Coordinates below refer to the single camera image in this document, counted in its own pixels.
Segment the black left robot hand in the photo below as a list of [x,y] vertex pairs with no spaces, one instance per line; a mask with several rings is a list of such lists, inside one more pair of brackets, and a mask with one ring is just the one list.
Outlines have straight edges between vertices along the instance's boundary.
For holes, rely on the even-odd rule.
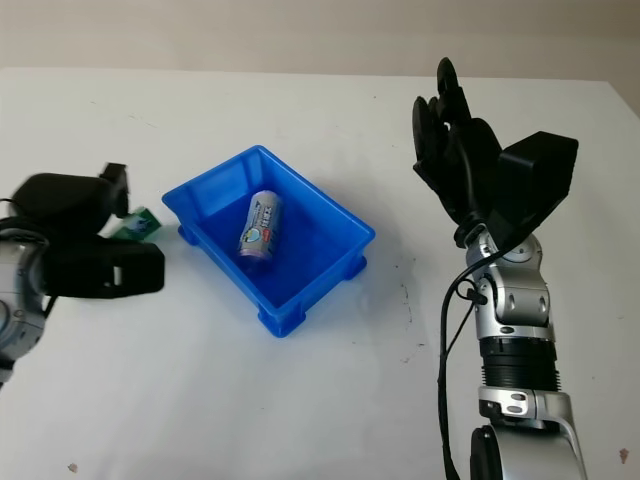
[[95,177],[39,173],[12,196],[17,212],[56,229],[79,235],[99,233],[107,221],[129,213],[127,167],[108,163]]

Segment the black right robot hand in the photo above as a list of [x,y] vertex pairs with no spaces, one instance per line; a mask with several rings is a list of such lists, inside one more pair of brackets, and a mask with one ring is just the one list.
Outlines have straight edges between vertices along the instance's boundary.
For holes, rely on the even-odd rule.
[[490,189],[501,146],[486,121],[471,115],[453,63],[437,67],[438,94],[412,108],[413,170],[436,193],[457,225],[460,248],[473,242],[492,208]]

